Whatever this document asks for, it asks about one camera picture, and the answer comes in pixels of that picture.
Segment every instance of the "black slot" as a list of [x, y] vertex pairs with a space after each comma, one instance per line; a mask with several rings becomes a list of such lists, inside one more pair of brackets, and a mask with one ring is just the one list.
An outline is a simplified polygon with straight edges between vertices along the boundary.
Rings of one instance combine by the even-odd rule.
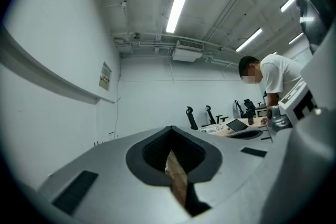
[[53, 205], [64, 213], [71, 215], [83, 200], [97, 176], [98, 174], [93, 172], [81, 172], [54, 200]]
[[258, 156], [258, 157], [262, 157], [262, 158], [264, 158], [267, 154], [266, 151], [256, 150], [255, 148], [250, 148], [250, 147], [244, 147], [241, 150], [241, 152], [254, 155], [254, 156]]

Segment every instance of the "ceiling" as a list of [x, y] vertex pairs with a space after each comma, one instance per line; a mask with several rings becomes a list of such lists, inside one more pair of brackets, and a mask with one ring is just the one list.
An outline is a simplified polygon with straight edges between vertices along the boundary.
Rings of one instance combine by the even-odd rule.
[[[301, 32], [295, 4], [280, 11], [286, 0], [186, 0], [172, 36], [165, 28], [173, 1], [102, 0], [120, 54], [169, 55], [179, 39], [174, 36], [181, 36], [205, 42], [205, 55], [236, 66], [243, 55], [263, 58], [281, 50]], [[235, 52], [259, 27], [262, 33]], [[133, 33], [141, 34], [140, 43]]]

